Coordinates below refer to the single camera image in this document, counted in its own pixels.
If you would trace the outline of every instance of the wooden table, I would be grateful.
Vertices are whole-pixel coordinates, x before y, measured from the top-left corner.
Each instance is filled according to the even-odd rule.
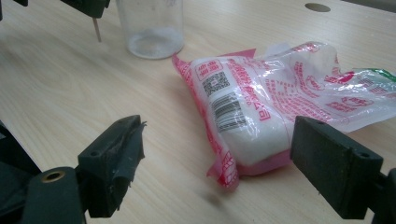
[[[396,14],[335,0],[184,2],[189,61],[242,49],[315,40],[337,48],[343,70],[396,71]],[[119,212],[89,223],[370,223],[345,221],[294,166],[244,177],[226,193],[205,176],[215,159],[190,92],[170,59],[128,53],[115,5],[99,20],[60,1],[3,1],[0,120],[42,170],[75,167],[77,155],[117,119],[140,114],[146,158]],[[349,136],[396,167],[396,119]]]

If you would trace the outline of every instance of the crumpled plastic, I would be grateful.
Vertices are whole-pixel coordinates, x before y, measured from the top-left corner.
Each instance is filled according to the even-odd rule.
[[[347,133],[396,116],[396,76],[341,72],[334,47],[308,42],[275,55],[255,49],[173,64],[191,90],[216,154],[207,175],[235,189],[240,175],[290,163],[296,116]]]

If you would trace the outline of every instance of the plastic bag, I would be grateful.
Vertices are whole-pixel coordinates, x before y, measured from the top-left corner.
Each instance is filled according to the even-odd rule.
[[[227,189],[240,175],[290,163],[297,115],[342,132],[396,116],[396,76],[381,69],[340,72],[336,50],[308,42],[253,58],[254,49],[173,64],[190,87],[216,160],[207,175]]]

